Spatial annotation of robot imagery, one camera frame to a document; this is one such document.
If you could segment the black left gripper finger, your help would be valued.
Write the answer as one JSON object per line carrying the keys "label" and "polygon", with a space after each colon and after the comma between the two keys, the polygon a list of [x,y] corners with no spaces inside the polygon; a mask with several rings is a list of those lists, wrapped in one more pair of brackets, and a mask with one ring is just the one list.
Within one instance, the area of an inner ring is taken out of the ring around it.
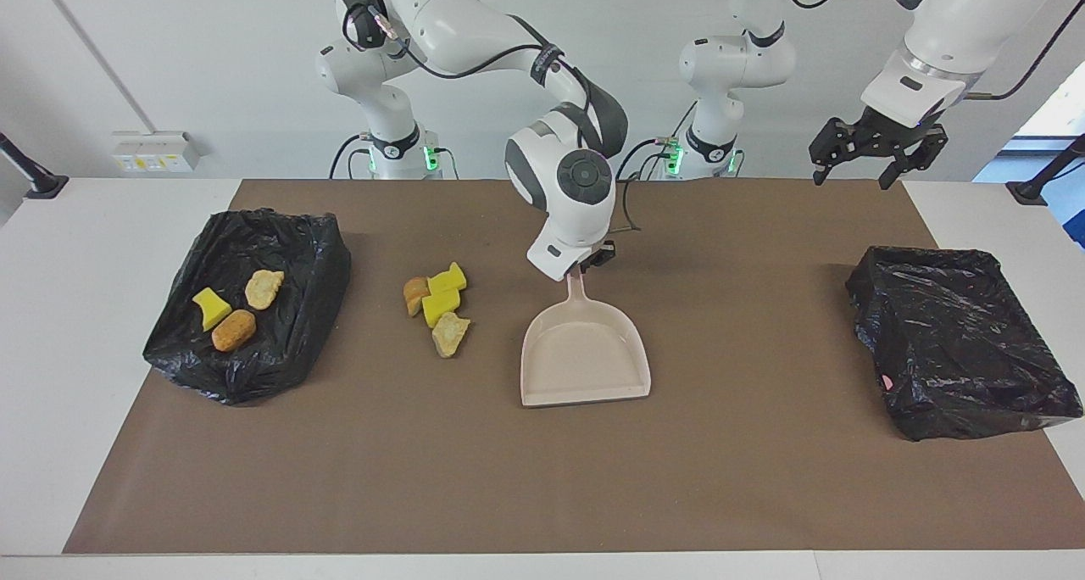
{"label": "black left gripper finger", "polygon": [[880,189],[892,188],[899,180],[899,177],[911,173],[914,170],[927,170],[939,157],[948,140],[949,137],[946,136],[944,129],[930,129],[918,141],[917,147],[911,153],[907,153],[904,144],[899,141],[891,141],[888,146],[890,146],[892,162],[888,164],[879,177]]}
{"label": "black left gripper finger", "polygon": [[834,167],[861,158],[861,127],[841,119],[829,119],[810,140],[813,181],[821,186]]}

